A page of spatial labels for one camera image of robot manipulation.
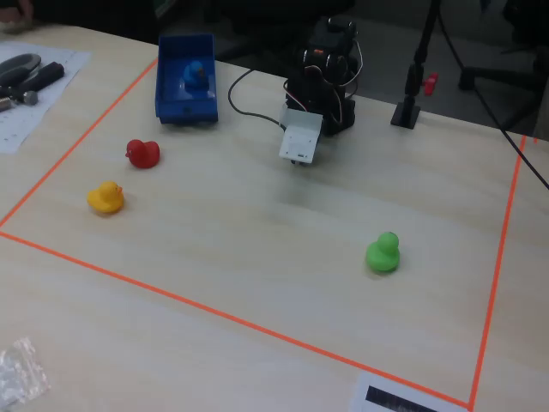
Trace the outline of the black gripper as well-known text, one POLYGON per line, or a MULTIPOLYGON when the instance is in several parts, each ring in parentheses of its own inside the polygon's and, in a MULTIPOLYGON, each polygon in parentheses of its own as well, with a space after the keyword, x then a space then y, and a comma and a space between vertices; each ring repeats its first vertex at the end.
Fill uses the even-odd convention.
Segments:
MULTIPOLYGON (((326 115, 325 90, 320 82, 302 78, 286 79, 283 88, 290 109, 326 115)), ((308 167, 303 161, 291 160, 293 165, 308 167)))

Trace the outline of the person's hand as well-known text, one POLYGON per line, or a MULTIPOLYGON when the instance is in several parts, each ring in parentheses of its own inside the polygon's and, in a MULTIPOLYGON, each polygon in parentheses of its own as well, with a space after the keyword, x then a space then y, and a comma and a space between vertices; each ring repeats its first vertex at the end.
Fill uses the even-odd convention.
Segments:
POLYGON ((20 33, 33 25, 33 4, 22 1, 17 5, 1 7, 1 33, 20 33))

